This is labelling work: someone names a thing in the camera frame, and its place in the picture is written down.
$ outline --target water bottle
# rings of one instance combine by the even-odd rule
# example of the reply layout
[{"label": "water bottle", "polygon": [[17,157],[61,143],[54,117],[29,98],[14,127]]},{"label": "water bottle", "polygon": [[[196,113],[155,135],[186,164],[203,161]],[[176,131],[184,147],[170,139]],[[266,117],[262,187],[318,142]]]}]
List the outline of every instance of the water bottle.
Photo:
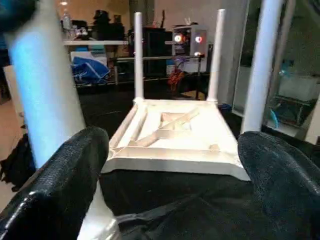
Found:
[{"label": "water bottle", "polygon": [[62,16],[62,26],[65,38],[70,39],[72,33],[72,21],[67,9],[64,10],[64,14]]}]

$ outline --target wall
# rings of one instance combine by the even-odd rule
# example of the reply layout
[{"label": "wall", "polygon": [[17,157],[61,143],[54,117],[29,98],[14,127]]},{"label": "wall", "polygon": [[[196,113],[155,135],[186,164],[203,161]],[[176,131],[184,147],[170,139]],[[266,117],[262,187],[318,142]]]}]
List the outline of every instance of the wall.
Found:
[{"label": "wall", "polygon": [[294,60],[291,71],[319,75],[319,43],[320,24],[311,17],[302,1],[297,1],[284,54],[284,59]]},{"label": "wall", "polygon": [[[60,0],[55,0],[60,16],[63,15],[65,6],[61,6]],[[113,22],[114,15],[121,15],[122,23],[127,31],[130,28],[129,0],[68,0],[67,9],[74,20],[85,20],[91,25],[96,10],[109,12],[109,18]]]},{"label": "wall", "polygon": [[172,30],[173,25],[184,24],[184,19],[198,22],[208,29],[209,43],[215,40],[218,9],[226,9],[225,31],[223,37],[221,66],[218,87],[220,103],[232,103],[234,90],[234,72],[237,64],[243,35],[243,23],[248,0],[155,0],[154,15],[161,22],[162,10],[165,10],[164,26]]}]

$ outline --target floor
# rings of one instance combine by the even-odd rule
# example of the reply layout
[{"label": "floor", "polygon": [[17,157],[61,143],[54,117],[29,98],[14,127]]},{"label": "floor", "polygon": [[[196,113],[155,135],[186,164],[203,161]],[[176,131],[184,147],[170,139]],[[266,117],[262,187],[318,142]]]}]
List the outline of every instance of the floor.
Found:
[{"label": "floor", "polygon": [[[22,137],[17,115],[11,101],[0,105],[0,160],[6,159]],[[12,184],[0,182],[0,212],[15,195]]]}]

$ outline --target black glove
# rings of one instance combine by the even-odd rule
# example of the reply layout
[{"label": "black glove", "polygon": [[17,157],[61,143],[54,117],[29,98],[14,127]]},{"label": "black glove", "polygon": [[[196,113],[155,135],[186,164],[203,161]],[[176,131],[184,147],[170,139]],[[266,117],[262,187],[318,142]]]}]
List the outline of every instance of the black glove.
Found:
[{"label": "black glove", "polygon": [[16,30],[31,19],[37,1],[0,0],[0,33]]}]

